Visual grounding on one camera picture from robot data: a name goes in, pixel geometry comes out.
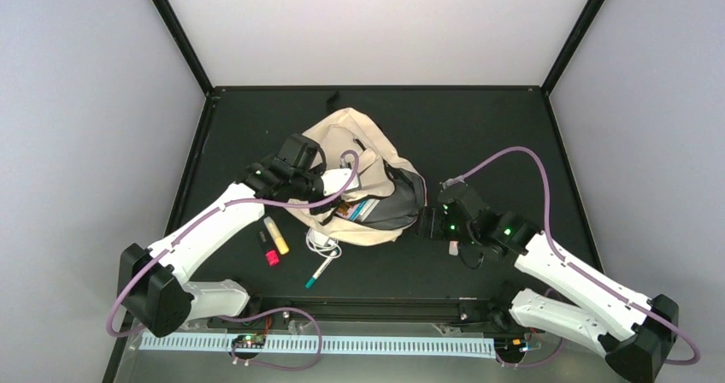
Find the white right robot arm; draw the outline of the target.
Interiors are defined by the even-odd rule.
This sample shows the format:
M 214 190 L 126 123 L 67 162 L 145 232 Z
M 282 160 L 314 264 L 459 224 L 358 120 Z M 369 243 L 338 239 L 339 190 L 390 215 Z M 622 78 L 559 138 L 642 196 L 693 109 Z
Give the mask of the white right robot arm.
M 515 324 L 553 333 L 601 356 L 629 382 L 653 382 L 674 347 L 679 305 L 621 285 L 516 212 L 499 213 L 464 182 L 446 186 L 438 204 L 421 210 L 416 230 L 431 240 L 472 246 L 485 258 L 511 260 L 518 271 L 558 292 L 563 301 L 508 284 L 487 306 L 500 331 Z

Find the colourful blue children's book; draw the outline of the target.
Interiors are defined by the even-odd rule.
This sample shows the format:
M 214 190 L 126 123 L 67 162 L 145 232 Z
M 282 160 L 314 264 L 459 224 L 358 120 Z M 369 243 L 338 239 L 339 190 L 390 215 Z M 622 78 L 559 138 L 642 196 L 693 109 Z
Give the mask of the colourful blue children's book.
M 364 222 L 380 204 L 377 198 L 360 199 L 349 203 L 343 201 L 334 211 L 334 215 L 347 221 Z

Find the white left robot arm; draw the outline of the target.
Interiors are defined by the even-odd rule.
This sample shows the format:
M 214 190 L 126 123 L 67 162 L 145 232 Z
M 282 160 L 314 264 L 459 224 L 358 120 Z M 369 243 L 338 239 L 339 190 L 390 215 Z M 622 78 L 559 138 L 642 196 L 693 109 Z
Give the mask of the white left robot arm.
M 360 167 L 355 150 L 341 153 L 338 168 L 318 168 L 316 159 L 327 159 L 320 145 L 293 134 L 277 153 L 246 167 L 186 224 L 147 247 L 129 245 L 120 257 L 108 335 L 131 335 L 113 327 L 119 309 L 156 337 L 168 336 L 187 321 L 242 314 L 251 295 L 237 281 L 195 282 L 192 276 L 235 234 L 260 221 L 266 207 L 313 211 L 353 189 Z

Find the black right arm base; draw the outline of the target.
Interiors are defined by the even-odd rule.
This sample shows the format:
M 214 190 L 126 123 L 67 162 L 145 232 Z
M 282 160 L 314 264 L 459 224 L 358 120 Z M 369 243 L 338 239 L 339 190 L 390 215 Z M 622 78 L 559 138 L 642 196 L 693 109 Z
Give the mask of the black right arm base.
M 509 309 L 496 300 L 461 300 L 457 305 L 458 318 L 452 327 L 464 331 L 482 330 L 484 333 L 504 336 L 523 336 L 527 333 L 543 333 L 534 327 L 524 327 L 514 321 Z

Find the cream canvas backpack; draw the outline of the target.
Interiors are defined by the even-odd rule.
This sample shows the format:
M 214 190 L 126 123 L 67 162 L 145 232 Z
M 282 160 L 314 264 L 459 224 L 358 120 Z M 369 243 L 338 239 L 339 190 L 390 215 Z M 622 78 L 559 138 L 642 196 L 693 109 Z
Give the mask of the cream canvas backpack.
M 354 150 L 359 157 L 357 176 L 361 187 L 343 193 L 339 203 L 326 205 L 316 215 L 309 209 L 286 208 L 292 216 L 333 239 L 359 246 L 393 242 L 416 224 L 427 206 L 425 180 L 368 115 L 353 108 L 340 109 L 302 135 L 319 144 L 324 153 L 314 160 L 315 167 L 325 163 L 326 170 L 338 168 L 342 153 Z M 347 221 L 334 215 L 343 201 L 353 203 L 366 198 L 380 200 L 366 221 Z

